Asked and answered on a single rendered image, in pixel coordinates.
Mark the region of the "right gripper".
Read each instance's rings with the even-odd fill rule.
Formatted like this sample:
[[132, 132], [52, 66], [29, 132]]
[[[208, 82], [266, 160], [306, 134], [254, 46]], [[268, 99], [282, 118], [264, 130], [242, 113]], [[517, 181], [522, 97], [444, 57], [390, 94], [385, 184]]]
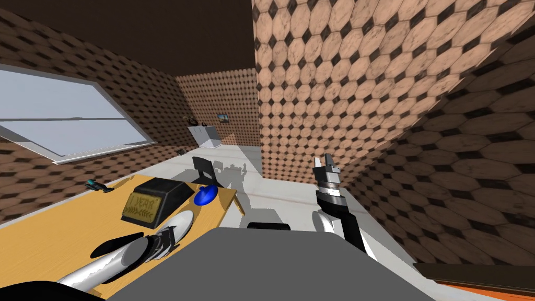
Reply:
[[324, 154], [325, 166], [322, 166], [319, 157], [314, 158], [315, 167], [312, 169], [317, 182], [334, 182], [340, 184], [340, 168], [335, 167], [331, 154]]

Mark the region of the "black chair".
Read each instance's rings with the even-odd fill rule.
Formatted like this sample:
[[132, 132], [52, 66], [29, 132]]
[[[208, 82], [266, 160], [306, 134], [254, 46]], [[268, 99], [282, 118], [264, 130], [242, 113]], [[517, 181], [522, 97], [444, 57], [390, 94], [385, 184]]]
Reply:
[[195, 170], [197, 170], [199, 173], [199, 177], [194, 180], [193, 183], [206, 186], [215, 185], [221, 188], [223, 187], [216, 178], [211, 161], [196, 156], [193, 156], [192, 160]]

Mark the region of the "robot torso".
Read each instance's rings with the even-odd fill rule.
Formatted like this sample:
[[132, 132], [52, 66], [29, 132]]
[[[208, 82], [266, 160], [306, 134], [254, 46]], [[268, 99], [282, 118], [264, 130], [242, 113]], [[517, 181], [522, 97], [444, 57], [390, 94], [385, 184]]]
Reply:
[[215, 228], [107, 301], [434, 301], [336, 234]]

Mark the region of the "white cabinet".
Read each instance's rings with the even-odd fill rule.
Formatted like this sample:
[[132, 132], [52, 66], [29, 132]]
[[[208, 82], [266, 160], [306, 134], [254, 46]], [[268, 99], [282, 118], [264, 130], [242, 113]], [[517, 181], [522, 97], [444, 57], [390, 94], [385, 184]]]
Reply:
[[206, 123], [199, 124], [194, 117], [185, 117], [185, 120], [199, 148], [218, 148], [222, 145], [216, 127], [208, 126]]

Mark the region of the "blue round object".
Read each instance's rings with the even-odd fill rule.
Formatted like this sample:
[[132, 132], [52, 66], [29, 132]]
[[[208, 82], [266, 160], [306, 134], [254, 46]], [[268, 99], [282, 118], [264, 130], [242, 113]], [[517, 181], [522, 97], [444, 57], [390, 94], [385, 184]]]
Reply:
[[198, 193], [194, 197], [194, 203], [197, 206], [205, 206], [214, 201], [218, 195], [217, 185], [208, 185], [199, 187]]

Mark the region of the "black box with gold plaque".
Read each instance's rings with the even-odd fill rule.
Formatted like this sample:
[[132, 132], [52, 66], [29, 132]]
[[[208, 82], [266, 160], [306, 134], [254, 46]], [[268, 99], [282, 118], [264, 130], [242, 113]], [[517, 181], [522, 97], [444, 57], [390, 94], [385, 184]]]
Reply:
[[121, 220], [155, 229], [193, 194], [185, 182], [152, 178], [134, 188]]

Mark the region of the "dark brown orange furniture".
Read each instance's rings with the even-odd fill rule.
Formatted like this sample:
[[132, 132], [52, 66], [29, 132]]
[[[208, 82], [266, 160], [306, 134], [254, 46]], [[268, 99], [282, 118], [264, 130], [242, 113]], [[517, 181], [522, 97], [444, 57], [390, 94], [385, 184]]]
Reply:
[[535, 301], [535, 266], [415, 263], [438, 284], [507, 301]]

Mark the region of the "teal and black tool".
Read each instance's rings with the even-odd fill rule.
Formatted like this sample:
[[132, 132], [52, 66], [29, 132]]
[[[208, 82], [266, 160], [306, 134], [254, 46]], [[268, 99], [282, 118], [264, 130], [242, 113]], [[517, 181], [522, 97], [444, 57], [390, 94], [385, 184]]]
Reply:
[[85, 186], [93, 191], [102, 191], [103, 193], [108, 193], [114, 190], [114, 188], [109, 188], [106, 185], [97, 182], [95, 179], [88, 179]]

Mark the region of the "large window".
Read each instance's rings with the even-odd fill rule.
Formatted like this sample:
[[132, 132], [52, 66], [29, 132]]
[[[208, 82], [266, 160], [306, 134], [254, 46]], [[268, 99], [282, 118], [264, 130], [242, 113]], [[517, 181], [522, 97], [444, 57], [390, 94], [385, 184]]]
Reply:
[[56, 165], [155, 143], [97, 82], [5, 64], [0, 137]]

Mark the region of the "yellow wooden table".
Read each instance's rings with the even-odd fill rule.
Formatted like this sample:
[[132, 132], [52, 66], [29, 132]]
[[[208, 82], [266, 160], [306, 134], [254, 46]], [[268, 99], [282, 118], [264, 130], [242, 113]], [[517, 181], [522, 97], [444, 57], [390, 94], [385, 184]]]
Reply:
[[[0, 228], [0, 288], [28, 281], [58, 281], [65, 275], [91, 263], [90, 254], [101, 243], [148, 229], [121, 220], [121, 213], [135, 187], [153, 177], [133, 175], [114, 183], [114, 191], [88, 191], [74, 199], [48, 206]], [[195, 214], [191, 230], [168, 257], [141, 264], [126, 276], [95, 287], [107, 299], [155, 266], [163, 263], [184, 246], [206, 232], [219, 227], [232, 203], [245, 212], [237, 190], [221, 189], [218, 197], [206, 206], [195, 206], [194, 196], [185, 201], [175, 214], [191, 210]]]

